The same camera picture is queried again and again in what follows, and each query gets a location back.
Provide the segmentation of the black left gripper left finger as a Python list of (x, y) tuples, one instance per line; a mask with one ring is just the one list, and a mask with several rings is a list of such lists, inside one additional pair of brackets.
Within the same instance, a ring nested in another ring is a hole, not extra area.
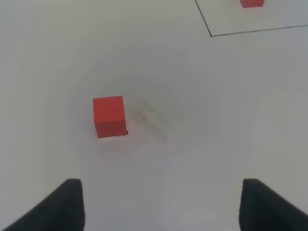
[(67, 179), (5, 231), (83, 231), (85, 208), (82, 181)]

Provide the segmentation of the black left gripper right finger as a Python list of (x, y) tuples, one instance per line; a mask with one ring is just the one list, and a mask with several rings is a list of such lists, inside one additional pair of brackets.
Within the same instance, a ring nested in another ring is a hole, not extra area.
[(306, 231), (308, 215), (258, 179), (244, 179), (239, 209), (242, 231)]

